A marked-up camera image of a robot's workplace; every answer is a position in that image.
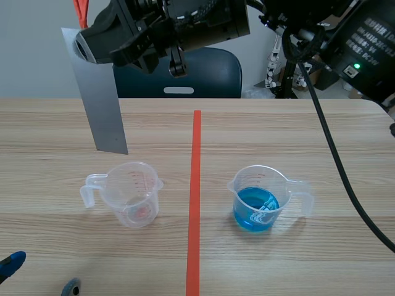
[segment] cup handle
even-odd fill
[[[163,188],[163,181],[161,179],[158,178],[158,182],[156,185],[156,190],[161,190]]]
[[[94,190],[103,188],[103,181],[107,178],[106,174],[89,175],[85,179],[85,185],[81,187],[80,194],[86,208],[94,206]]]
[[[306,217],[311,216],[314,207],[314,196],[306,192],[292,193],[292,196],[302,200],[302,214]]]

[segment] blue object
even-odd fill
[[[0,284],[12,276],[25,262],[26,253],[19,251],[0,261]]]
[[[174,78],[170,57],[163,57],[152,74],[131,66],[114,67],[119,98],[133,97],[241,97],[242,71],[236,56],[223,49],[204,47],[185,53],[188,76]],[[193,88],[192,94],[165,93],[167,87]]]
[[[281,210],[276,197],[268,190],[259,187],[248,187],[238,192],[239,198],[252,208],[235,199],[233,213],[236,221],[250,231],[264,231],[276,221]]]

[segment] measuring cup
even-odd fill
[[[156,170],[143,162],[117,166],[107,174],[89,175],[80,194],[85,207],[94,206],[94,190],[126,227],[143,227],[158,214],[158,191],[163,182]]]
[[[274,168],[252,165],[241,169],[228,183],[234,193],[236,221],[250,231],[270,228],[293,197],[302,199],[302,214],[309,216],[314,205],[310,187],[302,181],[287,179]]]

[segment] blue liquid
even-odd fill
[[[243,202],[257,210],[270,211],[280,207],[277,199],[271,192],[259,187],[244,188],[238,192],[238,195]],[[241,203],[234,207],[233,213],[240,226],[250,231],[263,231],[270,228],[280,214],[280,212],[256,212]]]

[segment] white wall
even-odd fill
[[[91,0],[88,24],[109,0]],[[251,35],[214,47],[234,53],[243,86],[262,81],[275,34],[249,7]],[[78,28],[72,0],[0,0],[0,97],[80,97],[61,27]]]

